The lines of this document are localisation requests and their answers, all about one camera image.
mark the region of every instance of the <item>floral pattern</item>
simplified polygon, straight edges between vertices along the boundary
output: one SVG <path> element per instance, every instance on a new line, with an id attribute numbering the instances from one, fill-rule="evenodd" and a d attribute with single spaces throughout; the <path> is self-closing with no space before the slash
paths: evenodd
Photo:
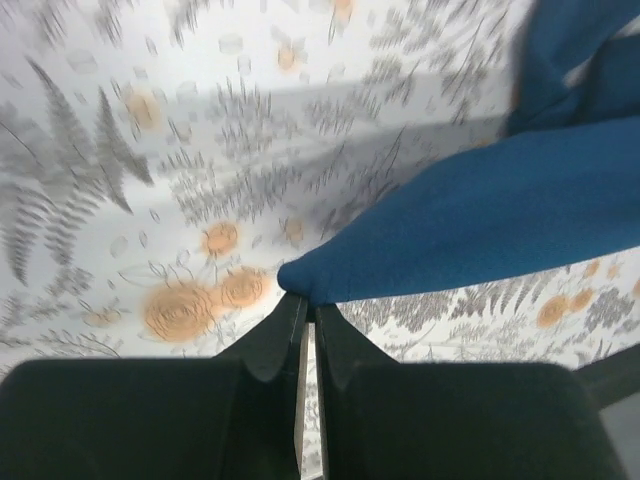
<path id="1" fill-rule="evenodd" d="M 283 262 L 499 138 L 531 2 L 0 0 L 0 376 L 222 351 Z M 640 342 L 638 272 L 640 248 L 339 308 L 402 361 L 575 368 Z M 315 478 L 313 349 L 307 379 Z"/>

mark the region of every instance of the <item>gray floor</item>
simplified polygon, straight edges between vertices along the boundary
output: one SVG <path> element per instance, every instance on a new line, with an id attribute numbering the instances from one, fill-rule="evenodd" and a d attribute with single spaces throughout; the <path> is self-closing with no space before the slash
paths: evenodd
<path id="1" fill-rule="evenodd" d="M 605 408 L 601 416 L 629 480 L 640 480 L 640 393 Z"/>

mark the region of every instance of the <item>floral tablecloth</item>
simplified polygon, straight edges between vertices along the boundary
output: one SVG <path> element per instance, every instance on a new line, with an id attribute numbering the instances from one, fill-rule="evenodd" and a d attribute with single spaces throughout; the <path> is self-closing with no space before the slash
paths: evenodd
<path id="1" fill-rule="evenodd" d="M 284 261 L 498 138 L 529 7 L 0 0 L 0 370 L 220 352 L 275 306 Z M 639 297 L 635 249 L 340 308 L 401 360 L 577 367 L 640 341 Z"/>

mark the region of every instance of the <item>blue fabric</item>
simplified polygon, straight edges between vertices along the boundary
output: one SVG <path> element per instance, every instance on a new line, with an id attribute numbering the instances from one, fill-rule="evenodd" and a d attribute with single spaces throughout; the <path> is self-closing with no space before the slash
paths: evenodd
<path id="1" fill-rule="evenodd" d="M 282 288 L 314 305 L 438 291 L 640 245 L 640 37 L 608 40 L 638 15 L 638 0 L 540 1 L 513 136 L 425 170 L 283 265 Z"/>

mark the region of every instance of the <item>blue towel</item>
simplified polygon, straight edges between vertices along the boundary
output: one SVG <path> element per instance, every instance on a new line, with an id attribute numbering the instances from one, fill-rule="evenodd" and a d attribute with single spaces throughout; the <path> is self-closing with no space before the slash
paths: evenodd
<path id="1" fill-rule="evenodd" d="M 640 245 L 638 0 L 542 0 L 510 138 L 428 168 L 278 282 L 314 305 L 459 288 Z M 577 87 L 565 75 L 591 59 Z"/>

